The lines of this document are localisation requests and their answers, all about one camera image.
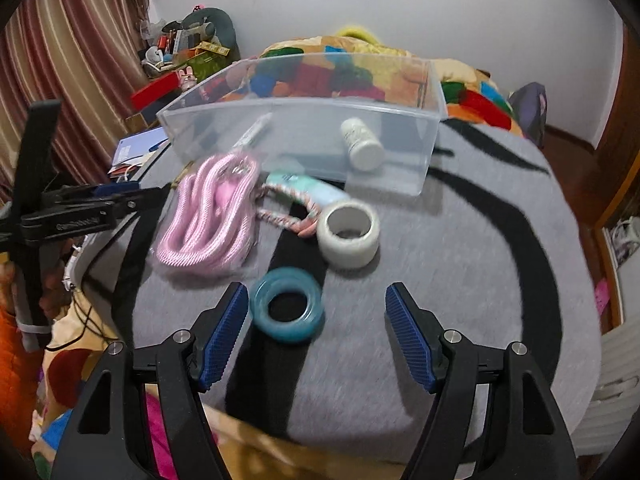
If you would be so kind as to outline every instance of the white plastic chair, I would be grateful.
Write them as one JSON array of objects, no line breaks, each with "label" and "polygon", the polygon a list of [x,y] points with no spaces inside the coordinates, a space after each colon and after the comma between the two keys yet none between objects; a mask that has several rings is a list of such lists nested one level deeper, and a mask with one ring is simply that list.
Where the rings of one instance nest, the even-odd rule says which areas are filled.
[{"label": "white plastic chair", "polygon": [[606,453],[622,437],[640,406],[640,319],[602,336],[602,370],[572,441],[577,456]]}]

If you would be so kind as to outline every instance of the silver screw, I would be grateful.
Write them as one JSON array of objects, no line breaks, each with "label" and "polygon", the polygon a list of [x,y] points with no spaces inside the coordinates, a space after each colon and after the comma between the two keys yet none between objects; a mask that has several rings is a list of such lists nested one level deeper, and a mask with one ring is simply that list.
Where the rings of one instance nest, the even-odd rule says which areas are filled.
[{"label": "silver screw", "polygon": [[450,343],[459,343],[462,341],[462,336],[460,335],[460,332],[457,332],[456,330],[447,330],[444,333],[444,339]]},{"label": "silver screw", "polygon": [[122,343],[122,341],[114,341],[109,346],[107,346],[107,354],[118,355],[120,352],[122,352],[123,348],[124,344]]},{"label": "silver screw", "polygon": [[527,353],[527,347],[524,345],[524,343],[521,343],[519,341],[511,344],[511,350],[513,350],[517,355],[524,355]]},{"label": "silver screw", "polygon": [[174,341],[179,344],[187,342],[190,338],[191,332],[188,330],[178,330],[178,332],[174,334]]}]

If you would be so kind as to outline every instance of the blue ring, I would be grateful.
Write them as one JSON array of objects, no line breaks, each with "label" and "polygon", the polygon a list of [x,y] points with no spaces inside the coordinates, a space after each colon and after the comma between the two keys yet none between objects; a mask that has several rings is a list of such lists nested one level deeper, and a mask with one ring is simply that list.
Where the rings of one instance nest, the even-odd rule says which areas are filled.
[{"label": "blue ring", "polygon": [[[283,292],[300,292],[306,297],[302,316],[289,322],[276,321],[269,316],[271,300]],[[280,267],[267,272],[249,293],[249,309],[254,323],[266,335],[282,343],[300,343],[311,339],[318,330],[324,314],[322,291],[314,277],[302,269]]]}]

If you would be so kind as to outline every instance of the blue gripper pad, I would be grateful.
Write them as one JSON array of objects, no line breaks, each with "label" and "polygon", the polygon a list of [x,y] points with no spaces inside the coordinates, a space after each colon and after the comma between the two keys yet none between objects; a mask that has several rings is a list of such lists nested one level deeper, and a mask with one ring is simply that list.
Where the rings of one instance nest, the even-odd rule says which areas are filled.
[{"label": "blue gripper pad", "polygon": [[432,367],[431,349],[418,329],[410,307],[394,285],[386,288],[385,304],[386,315],[396,333],[411,377],[430,394],[436,393],[436,376]]},{"label": "blue gripper pad", "polygon": [[198,380],[203,390],[209,390],[213,383],[222,378],[248,309],[249,293],[241,285],[226,306],[225,313],[204,349],[204,362]]}]

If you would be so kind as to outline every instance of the white bottle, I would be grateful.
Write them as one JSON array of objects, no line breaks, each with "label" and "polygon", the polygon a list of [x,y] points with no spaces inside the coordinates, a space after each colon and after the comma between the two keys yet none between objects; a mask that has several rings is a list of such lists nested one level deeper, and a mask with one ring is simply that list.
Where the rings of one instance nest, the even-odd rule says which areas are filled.
[{"label": "white bottle", "polygon": [[349,150],[351,165],[360,171],[373,171],[385,160],[385,149],[376,135],[358,117],[352,117],[340,127]]}]

